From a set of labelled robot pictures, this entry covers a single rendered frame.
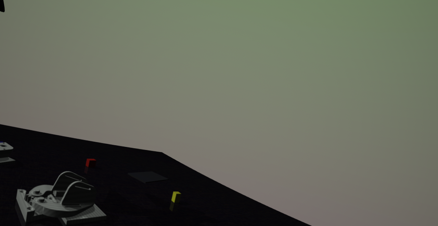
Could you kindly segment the small yellow block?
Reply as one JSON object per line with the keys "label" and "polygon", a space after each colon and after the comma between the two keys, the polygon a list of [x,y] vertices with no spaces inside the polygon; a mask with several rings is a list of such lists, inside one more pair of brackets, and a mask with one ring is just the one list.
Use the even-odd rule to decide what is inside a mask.
{"label": "small yellow block", "polygon": [[181,193],[174,191],[171,201],[173,201],[174,203],[178,203],[180,202],[180,197],[181,197]]}

